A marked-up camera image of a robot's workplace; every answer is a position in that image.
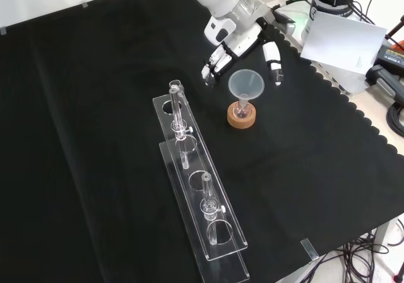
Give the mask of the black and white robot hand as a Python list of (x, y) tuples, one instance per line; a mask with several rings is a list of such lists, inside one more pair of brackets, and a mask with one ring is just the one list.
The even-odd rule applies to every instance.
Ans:
[(204, 62), (201, 70), (204, 83), (208, 86), (214, 85), (238, 60), (248, 57), (256, 47), (261, 46), (270, 71), (270, 80), (279, 86), (283, 82), (282, 62), (277, 44), (265, 32), (269, 25), (267, 19), (261, 17), (246, 33), (230, 34), (224, 39), (209, 60)]

